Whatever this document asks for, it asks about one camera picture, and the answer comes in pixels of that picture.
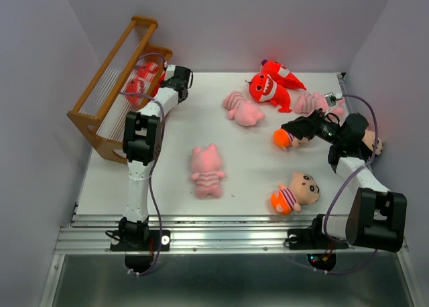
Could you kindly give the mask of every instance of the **red plush toy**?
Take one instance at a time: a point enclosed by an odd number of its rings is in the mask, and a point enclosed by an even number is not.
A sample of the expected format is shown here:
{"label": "red plush toy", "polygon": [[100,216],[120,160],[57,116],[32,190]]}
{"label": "red plush toy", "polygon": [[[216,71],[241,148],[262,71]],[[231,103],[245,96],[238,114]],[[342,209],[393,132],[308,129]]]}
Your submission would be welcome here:
{"label": "red plush toy", "polygon": [[290,113],[288,91],[277,84],[269,74],[260,72],[249,83],[249,93],[258,103],[269,101],[273,106],[280,105],[279,112]]}
{"label": "red plush toy", "polygon": [[262,60],[261,72],[269,74],[276,83],[288,89],[304,89],[307,88],[298,78],[295,77],[285,66],[273,60]]}

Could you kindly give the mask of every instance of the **gray wall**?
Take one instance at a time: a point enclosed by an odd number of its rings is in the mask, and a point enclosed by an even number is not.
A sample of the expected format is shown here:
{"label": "gray wall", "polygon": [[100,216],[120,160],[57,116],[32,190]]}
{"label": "gray wall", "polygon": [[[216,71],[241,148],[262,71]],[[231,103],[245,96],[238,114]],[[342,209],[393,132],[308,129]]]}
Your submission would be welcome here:
{"label": "gray wall", "polygon": [[[347,76],[350,93],[374,107],[385,151],[375,175],[408,197],[406,236],[429,302],[429,5],[390,0]],[[367,114],[365,107],[355,104]]]}
{"label": "gray wall", "polygon": [[67,0],[0,15],[0,306],[38,306],[89,150],[66,112],[99,62]]}
{"label": "gray wall", "polygon": [[100,60],[132,15],[156,18],[157,43],[193,70],[292,70],[351,65],[387,0],[69,0]]}

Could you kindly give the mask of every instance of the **orange pants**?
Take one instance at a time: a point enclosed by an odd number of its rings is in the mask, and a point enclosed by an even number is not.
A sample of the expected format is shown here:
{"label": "orange pants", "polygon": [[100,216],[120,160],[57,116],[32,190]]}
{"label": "orange pants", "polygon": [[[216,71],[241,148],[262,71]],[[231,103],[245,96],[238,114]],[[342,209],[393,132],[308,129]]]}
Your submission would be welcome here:
{"label": "orange pants", "polygon": [[289,204],[286,202],[283,194],[279,191],[271,194],[271,205],[274,210],[282,215],[288,215],[292,212]]}

